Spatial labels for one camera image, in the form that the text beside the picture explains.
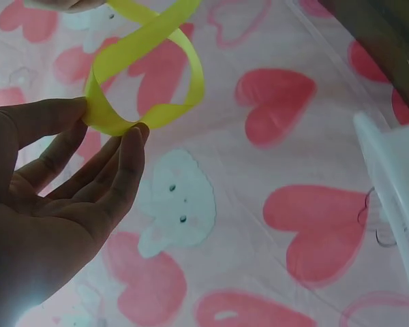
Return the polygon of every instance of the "white plastic object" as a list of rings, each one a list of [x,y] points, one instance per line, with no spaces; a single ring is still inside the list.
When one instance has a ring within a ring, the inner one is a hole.
[[[355,115],[354,126],[409,282],[409,125],[381,131],[361,112]]]

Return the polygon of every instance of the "red heart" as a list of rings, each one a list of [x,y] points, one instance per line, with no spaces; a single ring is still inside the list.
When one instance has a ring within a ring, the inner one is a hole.
[[[357,41],[353,41],[348,48],[348,60],[359,75],[374,82],[390,83],[377,63]]]
[[[318,0],[300,0],[300,6],[309,15],[319,18],[330,18],[333,15]]]
[[[186,23],[181,30],[192,38],[194,25]],[[129,66],[131,77],[144,74],[139,86],[137,109],[143,116],[156,104],[171,102],[187,64],[186,54],[175,43],[166,40],[146,56]]]
[[[25,8],[23,0],[15,0],[0,13],[0,29],[10,32],[22,26],[22,34],[31,43],[48,40],[56,31],[58,13]]]
[[[76,46],[62,52],[53,63],[53,74],[63,84],[73,84],[86,80],[91,71],[92,62],[105,47],[117,43],[118,37],[110,37],[94,53],[85,53],[82,46]],[[115,76],[108,79],[102,88],[106,92],[114,82]]]
[[[87,132],[85,139],[77,150],[77,154],[83,158],[85,165],[102,148],[100,132],[92,129]]]
[[[296,125],[316,92],[307,76],[285,69],[255,69],[238,81],[235,98],[256,106],[245,122],[245,133],[256,146],[281,141]]]
[[[13,106],[25,102],[25,96],[19,87],[0,90],[0,106]]]
[[[236,37],[233,40],[224,40],[223,39],[224,26],[222,23],[217,21],[215,15],[222,7],[233,5],[239,2],[240,0],[221,0],[219,3],[214,5],[209,10],[207,22],[210,25],[213,25],[217,28],[216,42],[220,48],[232,48],[243,43],[250,36],[250,34],[252,34],[258,28],[258,26],[265,20],[265,17],[267,17],[267,14],[269,13],[272,5],[271,0],[264,0],[261,11],[258,13],[256,17],[254,17],[248,28],[246,28],[246,30],[244,30],[244,32],[242,32],[242,34],[239,37]]]
[[[186,295],[186,280],[179,265],[166,253],[144,259],[139,235],[119,232],[106,243],[103,259],[113,277],[126,283],[118,298],[120,312],[133,324],[157,326],[172,319]]]
[[[364,203],[363,193],[315,185],[282,187],[268,197],[267,225],[298,233],[286,252],[293,278],[306,287],[322,287],[348,270],[365,232]]]
[[[391,103],[393,105],[395,118],[397,118],[400,125],[409,124],[409,107],[396,89],[393,90]]]
[[[316,322],[268,298],[224,290],[202,298],[196,310],[200,327],[314,327]]]
[[[339,319],[339,327],[348,327],[348,322],[350,318],[359,310],[367,309],[370,307],[392,307],[409,308],[409,296],[393,293],[393,292],[372,292],[368,293],[356,301],[354,301],[347,309],[342,312],[341,318]],[[381,326],[383,322],[371,325],[371,326]]]

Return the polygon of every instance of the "palm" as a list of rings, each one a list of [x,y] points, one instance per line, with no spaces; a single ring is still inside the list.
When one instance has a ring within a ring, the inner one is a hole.
[[[0,108],[0,311],[15,312],[10,319],[69,281],[134,201],[144,168],[144,125],[111,138],[70,180],[38,195],[80,146],[85,108],[82,100]],[[14,171],[19,149],[63,130],[39,159]]]

